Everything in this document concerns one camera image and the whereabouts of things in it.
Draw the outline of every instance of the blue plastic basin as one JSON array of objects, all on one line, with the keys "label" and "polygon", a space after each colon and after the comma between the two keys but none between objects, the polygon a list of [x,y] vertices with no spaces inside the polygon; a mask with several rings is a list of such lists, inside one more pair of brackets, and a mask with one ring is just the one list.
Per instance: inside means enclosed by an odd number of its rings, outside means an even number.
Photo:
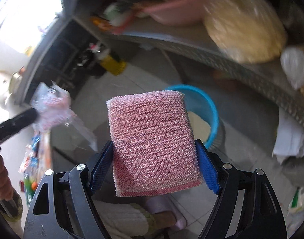
[{"label": "blue plastic basin", "polygon": [[184,93],[184,102],[187,111],[192,111],[199,115],[211,126],[211,133],[207,141],[202,141],[204,146],[208,149],[216,137],[219,126],[218,113],[210,96],[199,88],[185,84],[173,85],[166,88],[166,90]]}]

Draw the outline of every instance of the shelf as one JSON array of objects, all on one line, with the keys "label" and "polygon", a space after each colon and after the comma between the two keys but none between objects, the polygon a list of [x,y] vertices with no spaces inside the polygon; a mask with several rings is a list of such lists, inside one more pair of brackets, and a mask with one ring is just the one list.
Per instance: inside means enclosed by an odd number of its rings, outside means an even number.
[{"label": "shelf", "polygon": [[94,6],[89,3],[85,6],[79,5],[73,17],[96,38],[148,43],[228,72],[275,102],[304,127],[304,97],[290,86],[279,59],[264,64],[236,63],[219,51],[202,23],[188,27],[168,27],[150,17],[138,18],[120,35],[103,33],[89,20]]}]

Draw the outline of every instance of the metal screw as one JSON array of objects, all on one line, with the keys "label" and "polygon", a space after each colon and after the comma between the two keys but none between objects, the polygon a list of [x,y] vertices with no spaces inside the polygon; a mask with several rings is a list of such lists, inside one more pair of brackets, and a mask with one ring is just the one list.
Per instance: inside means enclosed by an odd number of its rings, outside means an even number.
[{"label": "metal screw", "polygon": [[257,173],[258,175],[263,175],[263,174],[264,174],[264,171],[263,171],[262,169],[257,169],[257,170],[256,170],[256,173]]},{"label": "metal screw", "polygon": [[229,163],[223,164],[223,168],[226,170],[231,170],[232,169],[232,165]]},{"label": "metal screw", "polygon": [[52,169],[46,170],[45,175],[49,176],[51,174],[53,174],[53,170]]},{"label": "metal screw", "polygon": [[86,167],[85,164],[79,164],[79,165],[77,165],[77,170],[78,170],[78,171],[81,171],[81,170],[83,170],[85,167]]}]

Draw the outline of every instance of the slipper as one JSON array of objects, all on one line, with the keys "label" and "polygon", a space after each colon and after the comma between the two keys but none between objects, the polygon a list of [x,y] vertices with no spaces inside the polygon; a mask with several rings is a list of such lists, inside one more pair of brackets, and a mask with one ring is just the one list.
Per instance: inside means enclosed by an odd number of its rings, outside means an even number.
[{"label": "slipper", "polygon": [[176,218],[175,225],[170,227],[173,231],[182,230],[188,224],[183,214],[177,209],[177,207],[168,196],[159,195],[152,197],[147,200],[144,208],[151,214],[161,213],[164,211],[172,211]]}]

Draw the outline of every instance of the mesh scrub sponge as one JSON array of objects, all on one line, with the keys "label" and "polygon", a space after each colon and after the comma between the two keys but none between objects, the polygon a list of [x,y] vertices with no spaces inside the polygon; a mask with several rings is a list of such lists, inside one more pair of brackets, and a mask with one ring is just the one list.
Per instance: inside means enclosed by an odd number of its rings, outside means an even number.
[{"label": "mesh scrub sponge", "polygon": [[181,92],[118,96],[107,106],[117,196],[167,194],[202,183]]}]

